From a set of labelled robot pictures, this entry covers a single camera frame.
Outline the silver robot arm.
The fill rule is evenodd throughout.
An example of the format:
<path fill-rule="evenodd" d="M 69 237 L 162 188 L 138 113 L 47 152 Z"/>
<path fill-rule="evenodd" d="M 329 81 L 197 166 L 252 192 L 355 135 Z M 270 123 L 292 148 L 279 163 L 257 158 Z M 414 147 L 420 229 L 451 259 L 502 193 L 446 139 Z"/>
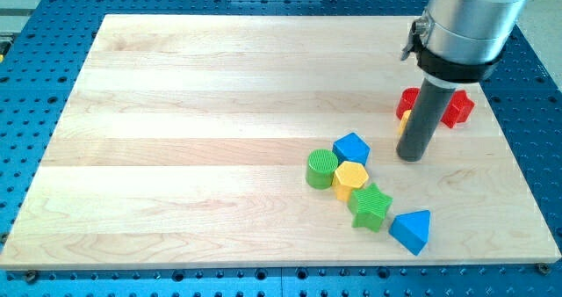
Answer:
<path fill-rule="evenodd" d="M 449 62 L 490 62 L 502 50 L 527 0 L 429 0 L 424 46 Z"/>

